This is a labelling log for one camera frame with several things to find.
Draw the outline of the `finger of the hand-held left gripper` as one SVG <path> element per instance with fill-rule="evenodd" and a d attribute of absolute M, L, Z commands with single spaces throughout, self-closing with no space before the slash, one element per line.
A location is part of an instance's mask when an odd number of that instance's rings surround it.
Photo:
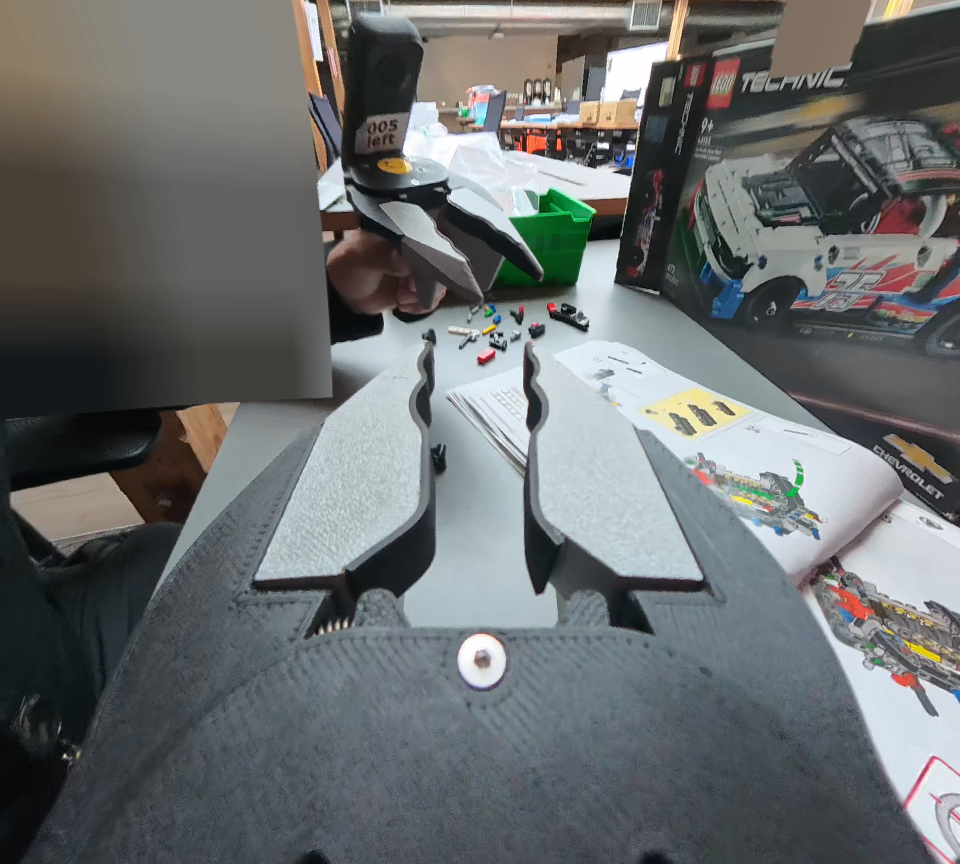
<path fill-rule="evenodd" d="M 380 209 L 400 233 L 401 255 L 414 277 L 420 303 L 432 303 L 440 286 L 469 303 L 482 302 L 469 260 L 441 234 L 426 210 L 402 201 L 385 202 Z"/>
<path fill-rule="evenodd" d="M 493 286 L 504 261 L 534 282 L 544 270 L 498 203 L 467 186 L 456 186 L 446 196 L 443 232 L 464 254 L 480 287 Z"/>

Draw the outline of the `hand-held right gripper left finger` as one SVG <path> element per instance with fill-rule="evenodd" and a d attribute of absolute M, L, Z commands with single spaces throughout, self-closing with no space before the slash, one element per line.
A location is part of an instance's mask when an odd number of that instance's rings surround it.
<path fill-rule="evenodd" d="M 434 347 L 407 350 L 324 420 L 253 577 L 260 591 L 405 594 L 436 553 Z"/>

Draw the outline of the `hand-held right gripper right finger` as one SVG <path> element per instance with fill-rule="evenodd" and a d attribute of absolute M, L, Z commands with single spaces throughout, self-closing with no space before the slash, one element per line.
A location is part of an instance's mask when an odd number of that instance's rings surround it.
<path fill-rule="evenodd" d="M 706 574 L 654 466 L 656 441 L 552 354 L 523 356 L 524 556 L 536 594 L 698 593 Z"/>

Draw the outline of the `small lego pieces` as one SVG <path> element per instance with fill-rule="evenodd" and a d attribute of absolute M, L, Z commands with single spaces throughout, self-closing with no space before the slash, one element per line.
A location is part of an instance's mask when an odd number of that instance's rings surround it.
<path fill-rule="evenodd" d="M 525 303 L 487 302 L 469 306 L 459 324 L 427 326 L 420 339 L 435 350 L 461 354 L 471 366 L 486 369 L 504 356 L 520 357 L 527 340 L 546 334 L 547 308 Z"/>

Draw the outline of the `open lego instruction booklet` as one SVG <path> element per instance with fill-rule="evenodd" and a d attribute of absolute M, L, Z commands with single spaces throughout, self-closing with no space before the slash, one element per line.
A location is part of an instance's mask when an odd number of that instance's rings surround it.
<path fill-rule="evenodd" d="M 558 849 L 532 862 L 958 862 L 958 531 L 892 470 L 628 346 L 552 354 L 643 435 L 703 592 L 557 594 L 594 627 Z M 523 368 L 449 401 L 525 474 Z"/>

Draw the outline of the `lego race car box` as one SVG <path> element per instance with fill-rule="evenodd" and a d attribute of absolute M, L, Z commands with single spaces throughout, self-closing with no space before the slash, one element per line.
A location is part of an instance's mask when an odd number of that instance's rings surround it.
<path fill-rule="evenodd" d="M 849 64 L 772 40 L 654 64 L 614 281 L 666 298 L 959 516 L 959 7 Z"/>

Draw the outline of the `person's left hand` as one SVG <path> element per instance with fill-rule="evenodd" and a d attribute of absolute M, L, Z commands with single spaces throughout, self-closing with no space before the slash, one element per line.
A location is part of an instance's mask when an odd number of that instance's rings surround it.
<path fill-rule="evenodd" d="M 419 318 L 432 313 L 448 290 L 434 288 L 429 305 L 421 302 L 417 282 L 401 253 L 390 242 L 361 230 L 346 232 L 324 247 L 328 283 L 354 312 L 387 311 Z"/>

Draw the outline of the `green plastic bin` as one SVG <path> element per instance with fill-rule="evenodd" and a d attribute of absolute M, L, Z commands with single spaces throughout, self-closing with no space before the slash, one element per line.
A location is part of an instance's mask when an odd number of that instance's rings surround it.
<path fill-rule="evenodd" d="M 554 187 L 536 197 L 525 197 L 525 213 L 510 214 L 520 236 L 534 254 L 546 286 L 571 286 L 578 281 L 595 210 L 584 201 Z"/>

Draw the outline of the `white plastic bags pile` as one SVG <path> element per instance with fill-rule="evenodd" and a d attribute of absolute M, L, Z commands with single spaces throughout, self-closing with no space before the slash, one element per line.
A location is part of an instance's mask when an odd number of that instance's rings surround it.
<path fill-rule="evenodd" d="M 532 157 L 503 150 L 491 132 L 452 134 L 439 117 L 434 102 L 414 103 L 405 153 L 436 161 L 483 186 L 512 215 L 530 216 L 539 210 L 546 189 Z"/>

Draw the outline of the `person's leg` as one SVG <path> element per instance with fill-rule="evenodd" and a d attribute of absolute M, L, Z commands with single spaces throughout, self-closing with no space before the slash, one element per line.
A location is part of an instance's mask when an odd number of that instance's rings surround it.
<path fill-rule="evenodd" d="M 2 497 L 2 862 L 19 861 L 57 797 L 181 531 L 142 524 L 42 568 Z"/>

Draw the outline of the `metal air duct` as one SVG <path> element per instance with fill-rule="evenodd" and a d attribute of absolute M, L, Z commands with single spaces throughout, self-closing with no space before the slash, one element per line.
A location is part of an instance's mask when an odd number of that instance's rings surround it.
<path fill-rule="evenodd" d="M 626 28 L 634 1 L 382 0 L 387 14 L 428 30 Z"/>

